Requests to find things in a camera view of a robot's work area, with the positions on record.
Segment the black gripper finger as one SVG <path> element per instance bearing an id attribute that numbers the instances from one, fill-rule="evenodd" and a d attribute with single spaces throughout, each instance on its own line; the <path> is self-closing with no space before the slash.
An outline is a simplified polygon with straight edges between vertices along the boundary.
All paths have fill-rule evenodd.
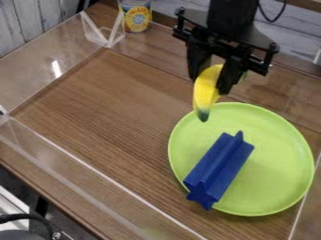
<path id="1" fill-rule="evenodd" d="M 244 66 L 242 59 L 231 56 L 226 59 L 222 66 L 215 87 L 221 95 L 227 95 L 231 88 L 246 76 L 248 70 Z"/>
<path id="2" fill-rule="evenodd" d="M 202 71 L 211 65 L 211 45 L 195 37 L 187 41 L 189 75 L 195 82 Z"/>

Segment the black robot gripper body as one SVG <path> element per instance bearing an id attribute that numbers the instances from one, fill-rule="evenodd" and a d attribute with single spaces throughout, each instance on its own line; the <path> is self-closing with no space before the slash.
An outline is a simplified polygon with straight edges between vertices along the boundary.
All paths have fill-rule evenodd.
<path id="1" fill-rule="evenodd" d="M 246 70 L 266 75 L 280 45 L 254 26 L 260 0 L 210 0 L 206 11 L 179 7 L 173 36 L 186 42 L 195 37 L 211 46 L 211 56 L 242 59 Z"/>

